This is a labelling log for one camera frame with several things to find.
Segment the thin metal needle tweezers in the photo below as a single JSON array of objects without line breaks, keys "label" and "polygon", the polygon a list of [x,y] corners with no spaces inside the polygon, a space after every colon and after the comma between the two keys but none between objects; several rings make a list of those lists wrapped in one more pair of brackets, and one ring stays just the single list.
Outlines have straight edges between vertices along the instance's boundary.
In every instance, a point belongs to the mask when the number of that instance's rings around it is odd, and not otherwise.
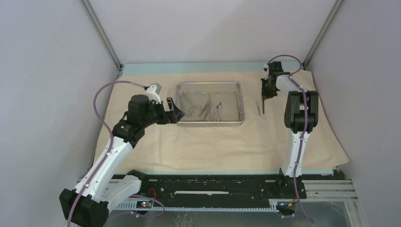
[{"label": "thin metal needle tweezers", "polygon": [[259,100],[255,100],[255,102],[256,102],[258,115],[261,116],[262,114],[264,114],[264,102],[262,102],[262,104],[260,104]]}]

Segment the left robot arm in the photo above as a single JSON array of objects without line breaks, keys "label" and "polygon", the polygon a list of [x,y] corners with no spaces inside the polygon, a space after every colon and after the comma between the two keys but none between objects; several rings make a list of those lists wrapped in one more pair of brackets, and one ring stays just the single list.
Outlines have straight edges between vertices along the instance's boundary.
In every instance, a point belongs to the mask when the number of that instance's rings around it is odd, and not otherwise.
[{"label": "left robot arm", "polygon": [[144,197],[149,192],[149,183],[133,175],[127,175],[115,186],[108,187],[117,168],[133,151],[145,135],[145,129],[153,124],[177,124],[184,113],[177,108],[171,97],[167,98],[169,109],[164,109],[158,83],[143,86],[144,94],[134,95],[128,110],[118,123],[110,128],[100,121],[109,132],[110,138],[98,160],[74,189],[64,189],[60,196],[66,225],[102,227],[109,214],[126,198],[136,194]]}]

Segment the metal surgical instrument tray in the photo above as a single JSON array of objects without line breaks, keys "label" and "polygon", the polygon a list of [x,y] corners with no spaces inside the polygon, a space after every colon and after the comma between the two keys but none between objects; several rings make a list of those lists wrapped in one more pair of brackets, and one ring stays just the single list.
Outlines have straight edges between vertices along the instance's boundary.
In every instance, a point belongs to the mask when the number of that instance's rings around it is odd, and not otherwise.
[{"label": "metal surgical instrument tray", "polygon": [[[181,127],[236,127],[245,120],[242,88],[239,82],[185,82],[176,86],[177,107],[185,116]],[[210,104],[222,103],[222,121],[200,122]]]}]

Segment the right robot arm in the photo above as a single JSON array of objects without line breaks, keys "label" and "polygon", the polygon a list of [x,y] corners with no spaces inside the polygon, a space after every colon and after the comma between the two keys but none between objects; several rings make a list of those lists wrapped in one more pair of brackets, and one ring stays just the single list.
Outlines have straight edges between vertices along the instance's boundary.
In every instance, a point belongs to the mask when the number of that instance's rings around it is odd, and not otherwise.
[{"label": "right robot arm", "polygon": [[267,76],[261,79],[262,105],[267,99],[278,96],[279,91],[287,91],[284,111],[284,125],[288,129],[288,151],[281,173],[285,177],[298,178],[302,175],[302,161],[307,140],[318,124],[319,95],[315,90],[307,90],[295,81],[293,73],[284,71],[280,61],[265,64]]}]

